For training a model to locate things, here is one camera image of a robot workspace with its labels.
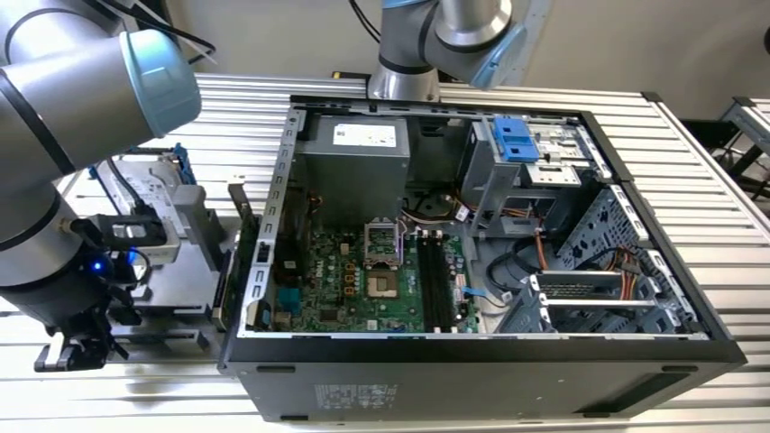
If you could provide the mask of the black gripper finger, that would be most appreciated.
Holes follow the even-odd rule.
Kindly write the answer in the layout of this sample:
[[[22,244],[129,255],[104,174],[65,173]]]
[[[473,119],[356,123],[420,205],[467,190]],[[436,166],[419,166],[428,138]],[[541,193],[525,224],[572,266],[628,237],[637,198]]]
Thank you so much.
[[[80,340],[76,349],[74,368],[102,368],[114,356],[128,360],[128,351],[112,335]]]
[[[50,343],[42,348],[33,363],[36,373],[68,372],[73,370],[76,347],[64,335],[54,335]]]

